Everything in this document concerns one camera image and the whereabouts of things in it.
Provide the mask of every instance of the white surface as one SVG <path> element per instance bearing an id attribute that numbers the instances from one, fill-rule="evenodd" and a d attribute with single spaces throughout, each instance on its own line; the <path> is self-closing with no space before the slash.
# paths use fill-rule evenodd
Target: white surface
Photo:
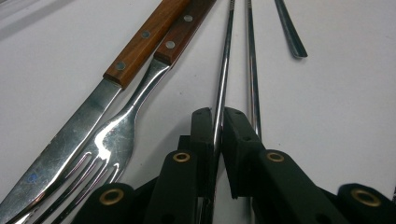
<path id="1" fill-rule="evenodd" d="M 101 80 L 160 0 L 40 0 L 0 21 L 0 201 Z M 253 0 L 263 142 L 335 193 L 396 184 L 396 2 L 286 1 L 308 58 L 291 58 L 273 0 Z M 137 122 L 122 182 L 156 176 L 192 111 L 215 105 L 229 1 L 218 1 Z M 248 112 L 245 1 L 236 1 L 226 105 Z M 113 105 L 114 115 L 146 67 Z M 221 169 L 215 223 L 244 223 Z"/>

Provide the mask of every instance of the brass insert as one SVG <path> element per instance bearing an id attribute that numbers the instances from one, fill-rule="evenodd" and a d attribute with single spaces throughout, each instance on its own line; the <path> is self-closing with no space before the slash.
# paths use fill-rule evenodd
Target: brass insert
<path id="1" fill-rule="evenodd" d="M 364 189 L 353 189 L 350 193 L 356 201 L 367 206 L 378 207 L 381 204 L 381 201 L 378 199 L 378 197 Z"/>
<path id="2" fill-rule="evenodd" d="M 122 189 L 108 189 L 102 193 L 99 198 L 100 203 L 104 205 L 112 205 L 118 203 L 124 196 Z"/>
<path id="3" fill-rule="evenodd" d="M 178 162 L 185 162 L 190 160 L 190 155 L 185 152 L 180 152 L 174 155 L 174 160 Z"/>
<path id="4" fill-rule="evenodd" d="M 283 161 L 283 160 L 285 160 L 285 158 L 282 155 L 280 155 L 278 153 L 275 153 L 275 152 L 267 153 L 267 159 L 270 160 L 270 161 Z"/>

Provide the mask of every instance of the knife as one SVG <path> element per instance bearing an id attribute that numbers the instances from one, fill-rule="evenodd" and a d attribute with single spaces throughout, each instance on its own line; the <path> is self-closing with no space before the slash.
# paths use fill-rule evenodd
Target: knife
<path id="1" fill-rule="evenodd" d="M 27 218 L 34 208 L 51 195 L 51 184 L 77 154 L 111 103 L 132 81 L 189 2 L 190 0 L 163 0 L 158 5 L 108 67 L 104 79 L 2 201 L 0 223 Z"/>

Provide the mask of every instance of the knife handle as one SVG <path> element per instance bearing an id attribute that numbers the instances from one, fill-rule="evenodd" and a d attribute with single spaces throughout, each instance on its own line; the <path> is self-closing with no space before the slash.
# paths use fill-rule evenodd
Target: knife handle
<path id="1" fill-rule="evenodd" d="M 216 0 L 191 0 L 154 53 L 154 58 L 174 65 Z"/>
<path id="2" fill-rule="evenodd" d="M 162 0 L 108 67 L 104 78 L 125 89 L 189 2 L 190 0 Z"/>

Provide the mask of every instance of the fork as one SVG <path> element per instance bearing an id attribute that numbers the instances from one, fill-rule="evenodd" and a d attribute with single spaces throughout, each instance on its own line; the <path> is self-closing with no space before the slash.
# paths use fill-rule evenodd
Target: fork
<path id="1" fill-rule="evenodd" d="M 82 169 L 81 173 L 34 223 L 42 223 L 46 220 L 95 168 L 96 171 L 86 186 L 53 223 L 62 222 L 104 176 L 108 175 L 104 184 L 113 183 L 120 178 L 134 150 L 134 127 L 140 107 L 164 75 L 175 65 L 215 2 L 215 0 L 190 1 L 154 53 L 154 58 L 131 99 L 119 114 L 95 132 L 78 156 L 67 165 L 61 174 L 61 179 L 67 179 L 79 168 Z"/>

